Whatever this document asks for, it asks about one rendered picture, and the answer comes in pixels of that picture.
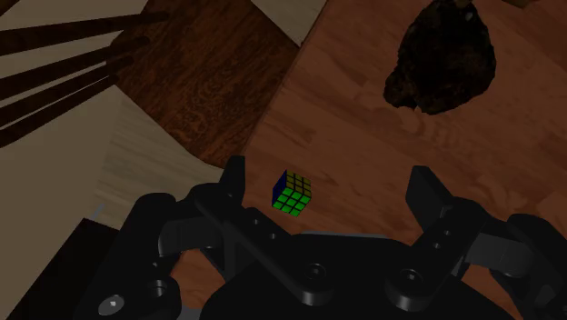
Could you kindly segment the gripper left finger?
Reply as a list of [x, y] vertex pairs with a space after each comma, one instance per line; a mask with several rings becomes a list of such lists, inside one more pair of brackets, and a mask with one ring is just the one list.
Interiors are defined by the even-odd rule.
[[244, 158], [233, 156], [218, 182], [194, 186], [183, 200], [163, 193], [140, 197], [73, 320], [183, 320], [170, 258], [194, 249], [225, 281], [203, 319], [233, 306], [258, 320], [328, 310], [334, 296], [329, 267], [308, 254], [308, 235], [292, 236], [258, 209], [243, 207], [244, 176]]

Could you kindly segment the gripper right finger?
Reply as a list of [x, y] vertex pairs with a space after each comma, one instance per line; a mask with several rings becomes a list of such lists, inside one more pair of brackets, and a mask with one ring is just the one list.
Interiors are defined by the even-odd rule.
[[567, 320], [567, 238], [547, 220], [500, 220], [452, 195], [433, 171], [413, 167], [405, 201], [423, 232], [392, 267], [384, 291], [405, 312], [421, 313], [456, 296], [448, 288], [468, 266], [490, 271], [524, 320]]

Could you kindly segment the multicoloured puzzle cube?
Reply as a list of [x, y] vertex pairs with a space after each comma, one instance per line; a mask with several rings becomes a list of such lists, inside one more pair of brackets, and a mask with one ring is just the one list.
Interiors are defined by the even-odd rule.
[[311, 181], [285, 170], [273, 187], [271, 206], [292, 216], [298, 216], [313, 198]]

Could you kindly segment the dark wooden chair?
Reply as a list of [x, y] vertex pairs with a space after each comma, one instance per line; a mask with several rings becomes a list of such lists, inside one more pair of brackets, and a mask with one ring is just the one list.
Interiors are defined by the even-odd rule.
[[112, 45], [0, 79], [0, 148], [116, 85], [190, 154], [224, 167], [298, 54], [252, 0], [148, 0], [137, 15], [0, 31], [0, 56], [113, 32]]

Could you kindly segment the dark brown lumpy object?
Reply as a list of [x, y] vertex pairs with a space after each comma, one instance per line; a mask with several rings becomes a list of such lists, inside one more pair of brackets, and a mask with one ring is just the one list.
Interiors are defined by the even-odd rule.
[[496, 73], [489, 30], [473, 0], [432, 0], [408, 26], [383, 98], [438, 115], [482, 95]]

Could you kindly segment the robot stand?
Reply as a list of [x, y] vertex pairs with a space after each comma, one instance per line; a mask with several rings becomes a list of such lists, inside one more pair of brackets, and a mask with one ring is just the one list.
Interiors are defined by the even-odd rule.
[[5, 320], [73, 320], [118, 233], [82, 219]]

